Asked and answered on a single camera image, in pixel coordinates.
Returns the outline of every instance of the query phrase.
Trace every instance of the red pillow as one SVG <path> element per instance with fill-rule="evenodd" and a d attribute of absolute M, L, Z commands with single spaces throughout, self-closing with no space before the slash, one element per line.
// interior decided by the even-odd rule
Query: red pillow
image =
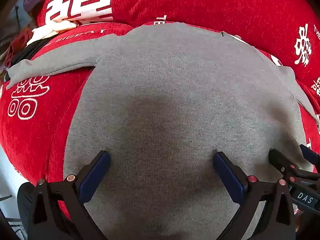
<path fill-rule="evenodd" d="M 99 18 L 102 9 L 108 18 Z M 306 0 L 45 0 L 37 21 L 43 25 L 50 18 L 114 20 L 133 27 L 159 18 L 237 34 L 292 67 L 320 99 L 320 22 Z"/>
<path fill-rule="evenodd" d="M 33 59 L 70 42 L 110 33 L 124 35 L 132 29 L 119 23 L 79 26 L 55 37 Z M 40 178 L 49 182 L 62 179 L 69 127 L 91 71 L 81 68 L 29 78 L 8 90 L 8 82 L 1 87 L 0 143 L 13 166 L 31 183 Z"/>

